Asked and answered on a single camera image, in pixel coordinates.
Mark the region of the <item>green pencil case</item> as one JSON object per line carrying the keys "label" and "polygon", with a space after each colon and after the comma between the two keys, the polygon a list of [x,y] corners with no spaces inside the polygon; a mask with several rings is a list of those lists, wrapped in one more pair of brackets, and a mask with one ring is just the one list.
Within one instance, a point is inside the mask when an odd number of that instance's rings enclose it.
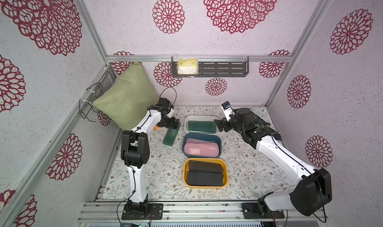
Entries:
{"label": "green pencil case", "polygon": [[216,124],[214,121],[195,121],[188,122],[188,130],[192,132],[216,133]]}
{"label": "green pencil case", "polygon": [[176,128],[169,128],[164,139],[163,139],[163,144],[167,146],[173,146],[174,142],[176,140],[176,137],[178,135],[178,132],[180,130],[180,124]]}

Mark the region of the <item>pink pencil case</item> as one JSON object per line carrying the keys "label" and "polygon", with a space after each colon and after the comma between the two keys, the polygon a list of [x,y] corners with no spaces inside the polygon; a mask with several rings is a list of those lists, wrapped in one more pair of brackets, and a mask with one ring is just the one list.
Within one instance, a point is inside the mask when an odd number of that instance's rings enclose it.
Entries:
{"label": "pink pencil case", "polygon": [[184,153],[190,156],[216,158],[219,156],[219,146],[216,143],[186,143]]}
{"label": "pink pencil case", "polygon": [[186,143],[218,145],[216,142],[213,142],[213,141],[205,141],[205,140],[200,140],[195,138],[188,138],[186,140]]}

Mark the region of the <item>black pencil case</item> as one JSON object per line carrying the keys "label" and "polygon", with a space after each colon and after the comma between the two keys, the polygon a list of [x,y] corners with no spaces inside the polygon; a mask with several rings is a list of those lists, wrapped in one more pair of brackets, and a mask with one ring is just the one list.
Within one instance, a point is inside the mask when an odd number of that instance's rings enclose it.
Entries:
{"label": "black pencil case", "polygon": [[223,185],[223,174],[189,172],[186,183],[190,186],[220,187]]}
{"label": "black pencil case", "polygon": [[189,161],[189,171],[200,173],[222,174],[223,168],[220,164],[202,161]]}

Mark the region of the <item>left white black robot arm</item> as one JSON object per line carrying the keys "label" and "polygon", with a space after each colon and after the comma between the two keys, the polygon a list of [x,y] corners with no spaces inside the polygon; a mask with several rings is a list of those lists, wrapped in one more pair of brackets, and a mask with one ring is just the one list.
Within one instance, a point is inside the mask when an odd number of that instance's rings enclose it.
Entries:
{"label": "left white black robot arm", "polygon": [[132,191],[127,202],[133,207],[144,209],[148,203],[144,184],[150,158],[149,136],[155,127],[178,130],[180,120],[173,117],[173,112],[174,105],[161,97],[156,105],[148,107],[146,115],[134,128],[122,134],[121,159],[127,166]]}

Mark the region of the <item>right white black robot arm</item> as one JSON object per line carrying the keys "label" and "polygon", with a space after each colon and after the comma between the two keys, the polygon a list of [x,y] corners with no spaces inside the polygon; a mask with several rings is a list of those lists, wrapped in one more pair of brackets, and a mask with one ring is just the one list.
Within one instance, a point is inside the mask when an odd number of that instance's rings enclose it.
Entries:
{"label": "right white black robot arm", "polygon": [[234,109],[227,101],[221,109],[225,117],[214,121],[218,130],[239,133],[244,142],[272,160],[295,185],[291,192],[272,192],[259,198],[260,215],[297,210],[309,217],[332,201],[331,175],[327,170],[316,169],[292,154],[279,143],[280,134],[249,108]]}

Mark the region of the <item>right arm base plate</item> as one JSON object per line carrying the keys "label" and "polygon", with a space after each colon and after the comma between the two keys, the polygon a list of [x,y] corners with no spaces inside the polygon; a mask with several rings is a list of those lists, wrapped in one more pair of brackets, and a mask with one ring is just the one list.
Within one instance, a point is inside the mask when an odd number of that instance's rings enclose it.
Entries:
{"label": "right arm base plate", "polygon": [[250,219],[284,219],[282,211],[271,211],[265,205],[260,203],[242,203],[243,216],[246,220]]}

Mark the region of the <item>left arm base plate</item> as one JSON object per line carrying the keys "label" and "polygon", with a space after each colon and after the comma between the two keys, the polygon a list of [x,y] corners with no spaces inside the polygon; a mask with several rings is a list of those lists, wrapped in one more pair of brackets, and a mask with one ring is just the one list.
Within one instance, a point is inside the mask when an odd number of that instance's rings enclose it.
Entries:
{"label": "left arm base plate", "polygon": [[124,206],[122,220],[161,220],[163,204],[144,204],[128,202]]}

